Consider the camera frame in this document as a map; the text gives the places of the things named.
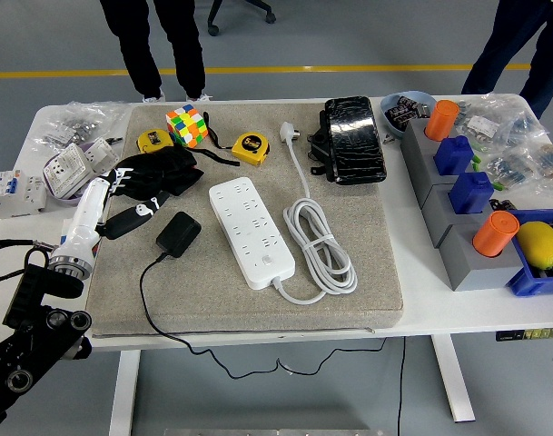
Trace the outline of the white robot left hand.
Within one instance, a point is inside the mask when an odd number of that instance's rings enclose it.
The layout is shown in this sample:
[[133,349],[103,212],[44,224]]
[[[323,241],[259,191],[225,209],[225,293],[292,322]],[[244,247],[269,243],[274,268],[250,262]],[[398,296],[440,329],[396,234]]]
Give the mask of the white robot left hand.
[[158,191],[154,196],[105,222],[105,206],[116,190],[131,179],[129,168],[115,168],[93,179],[86,187],[68,227],[64,242],[54,250],[48,268],[84,280],[94,269],[94,247],[101,237],[117,239],[143,225],[163,206],[170,194]]

